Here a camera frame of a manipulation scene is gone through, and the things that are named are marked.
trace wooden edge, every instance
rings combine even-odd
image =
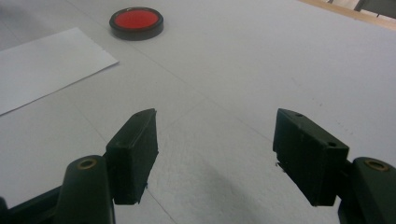
[[[299,0],[300,2],[304,2],[307,3],[311,6],[314,7],[320,7],[344,16],[348,16],[349,18],[355,19],[355,20],[359,20],[359,21],[366,21],[369,22],[371,24],[375,24],[375,25],[379,25],[382,26],[384,28],[390,29],[390,30],[394,30],[396,31],[396,23],[391,22],[391,21],[385,21],[383,19],[379,19],[377,17],[372,17],[369,15],[365,15],[363,13],[360,13],[358,11],[354,11],[348,8],[344,8],[344,7],[339,7],[336,5],[332,5],[326,2],[322,2],[320,0]]]

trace white paper sheet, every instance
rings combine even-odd
[[[0,115],[118,61],[78,28],[0,52]]]

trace red disc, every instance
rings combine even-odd
[[[151,11],[144,9],[129,10],[120,13],[114,22],[122,28],[141,29],[150,27],[158,21],[158,16]]]

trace white table surface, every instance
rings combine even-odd
[[[111,15],[153,7],[164,30],[112,36]],[[0,116],[0,195],[12,207],[102,155],[156,108],[160,154],[141,204],[118,223],[338,223],[275,167],[276,111],[307,115],[348,158],[396,164],[396,33],[293,0],[0,0],[0,49],[78,27],[120,61]]]

